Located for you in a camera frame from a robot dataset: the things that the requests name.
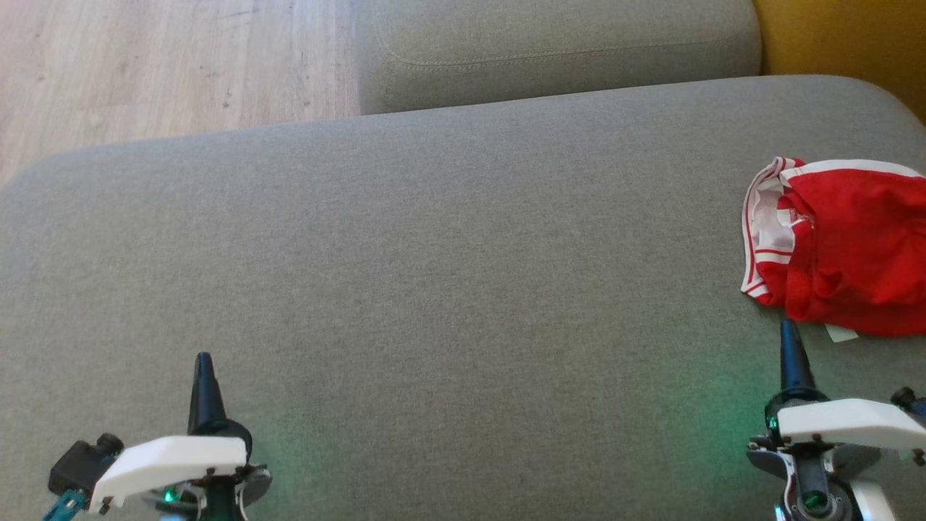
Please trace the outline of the red shorts white side stripe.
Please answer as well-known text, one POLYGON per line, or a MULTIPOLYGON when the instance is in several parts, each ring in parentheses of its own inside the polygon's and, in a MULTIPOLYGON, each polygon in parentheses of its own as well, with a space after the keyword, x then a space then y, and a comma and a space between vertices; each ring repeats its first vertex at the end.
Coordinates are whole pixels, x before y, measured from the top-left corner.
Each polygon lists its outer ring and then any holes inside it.
POLYGON ((876 336, 926 334, 926 176, 883 161, 781 175, 796 211, 785 314, 876 336))

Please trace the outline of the grey sofa cushion with seam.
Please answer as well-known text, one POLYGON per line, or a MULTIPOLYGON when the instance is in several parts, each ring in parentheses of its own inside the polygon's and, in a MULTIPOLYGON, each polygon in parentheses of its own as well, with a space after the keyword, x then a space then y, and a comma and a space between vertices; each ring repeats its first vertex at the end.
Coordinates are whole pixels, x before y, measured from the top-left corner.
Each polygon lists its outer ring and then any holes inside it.
POLYGON ((753 0, 357 0, 364 114, 757 75, 753 0))

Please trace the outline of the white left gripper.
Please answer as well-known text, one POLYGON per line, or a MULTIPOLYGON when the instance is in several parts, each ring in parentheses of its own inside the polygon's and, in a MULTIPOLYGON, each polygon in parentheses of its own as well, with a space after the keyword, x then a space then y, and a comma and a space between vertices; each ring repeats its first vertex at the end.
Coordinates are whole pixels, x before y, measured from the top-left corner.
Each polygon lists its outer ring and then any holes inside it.
POLYGON ((246 508, 267 494, 273 475, 249 464, 252 434, 228 418, 208 352, 195 358, 187 435, 125 449, 95 482, 90 512, 139 496, 160 521, 249 521, 246 508))

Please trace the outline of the yellow cushion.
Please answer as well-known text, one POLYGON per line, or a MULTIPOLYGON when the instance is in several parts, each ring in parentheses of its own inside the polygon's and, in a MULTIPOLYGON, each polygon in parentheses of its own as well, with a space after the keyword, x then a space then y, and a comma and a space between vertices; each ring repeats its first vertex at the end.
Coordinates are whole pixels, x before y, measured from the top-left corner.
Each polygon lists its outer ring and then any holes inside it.
POLYGON ((926 0, 752 0, 762 72, 866 80, 926 124, 926 0))

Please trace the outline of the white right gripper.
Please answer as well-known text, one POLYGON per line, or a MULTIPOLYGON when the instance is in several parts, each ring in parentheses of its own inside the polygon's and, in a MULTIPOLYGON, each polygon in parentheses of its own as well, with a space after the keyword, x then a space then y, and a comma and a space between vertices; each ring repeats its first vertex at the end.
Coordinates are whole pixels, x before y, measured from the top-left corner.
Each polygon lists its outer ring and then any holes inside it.
POLYGON ((775 521, 899 521, 885 491, 863 478, 883 452, 926 466, 926 423, 890 402, 830 400, 816 385, 797 324, 780 324, 781 390, 766 405, 766 434, 747 457, 780 478, 775 521))

